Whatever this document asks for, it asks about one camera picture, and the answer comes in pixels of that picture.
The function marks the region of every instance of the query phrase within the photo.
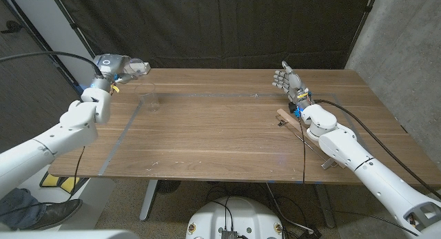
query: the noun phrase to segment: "table wood grain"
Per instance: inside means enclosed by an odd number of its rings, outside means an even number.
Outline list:
[[[351,70],[297,70],[313,98],[345,106],[419,177],[440,185],[441,173]],[[120,85],[112,97],[111,119],[99,125],[99,138],[87,146],[78,175],[169,180],[222,180],[298,183],[303,173],[303,146],[285,127],[277,110],[288,99],[273,87],[274,70],[153,69],[142,79]],[[141,106],[124,134],[139,100],[140,83],[154,83],[160,109]],[[417,184],[356,121],[328,104],[339,123],[355,127],[360,142],[409,184]],[[49,172],[73,176],[81,149],[56,159]],[[349,169],[324,170],[323,159],[306,149],[307,183],[356,184]]]

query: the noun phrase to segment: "black shoe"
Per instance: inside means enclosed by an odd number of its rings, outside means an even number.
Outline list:
[[[82,204],[82,200],[76,199],[60,204],[48,205],[46,207],[46,212],[40,220],[35,225],[29,226],[23,230],[43,230],[58,226],[72,217],[80,209]]]
[[[30,191],[29,191],[29,189],[26,189],[26,188],[22,188],[22,190],[23,190],[23,191],[25,191],[25,192],[27,192],[28,194],[30,194]]]

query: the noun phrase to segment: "floor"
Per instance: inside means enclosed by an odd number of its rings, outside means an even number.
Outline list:
[[[150,218],[139,221],[139,211],[147,187],[146,180],[119,179],[116,181],[104,212],[96,224],[96,229],[127,229],[138,234],[140,238],[184,238],[187,224],[192,215],[206,204],[205,199],[213,184],[206,182],[183,181],[172,194],[158,194]],[[226,186],[235,194],[253,198],[262,204],[268,202],[262,190],[253,183],[217,183]],[[337,227],[325,226],[313,185],[270,184],[271,189],[279,196],[288,196],[303,209],[307,222],[317,226],[321,238],[404,238],[399,228],[374,218],[335,213]],[[392,220],[387,210],[363,186],[327,185],[327,190],[334,210],[353,211],[380,216]],[[211,199],[220,198],[222,194],[212,194]],[[302,223],[298,209],[289,201],[280,199],[281,209],[286,217]],[[293,228],[282,220],[288,230],[298,235],[301,230]]]

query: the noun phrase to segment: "black curtain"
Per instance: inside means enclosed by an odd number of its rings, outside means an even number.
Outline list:
[[[152,67],[339,69],[368,0],[61,0],[96,54]]]

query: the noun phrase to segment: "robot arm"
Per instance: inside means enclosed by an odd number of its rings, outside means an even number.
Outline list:
[[[150,70],[128,56],[104,54],[94,62],[103,78],[95,78],[84,90],[83,102],[72,102],[60,123],[0,154],[0,198],[60,155],[94,142],[98,137],[95,123],[106,124],[110,119],[112,85],[127,83]]]
[[[441,231],[441,202],[413,189],[403,179],[375,159],[358,142],[349,128],[337,123],[336,117],[308,98],[303,98],[307,88],[297,74],[282,62],[284,72],[276,72],[274,83],[292,97],[298,118],[310,125],[307,135],[318,141],[321,150],[337,162],[346,165],[369,191],[386,207],[396,222],[417,235]],[[415,238],[405,232],[408,238]]]

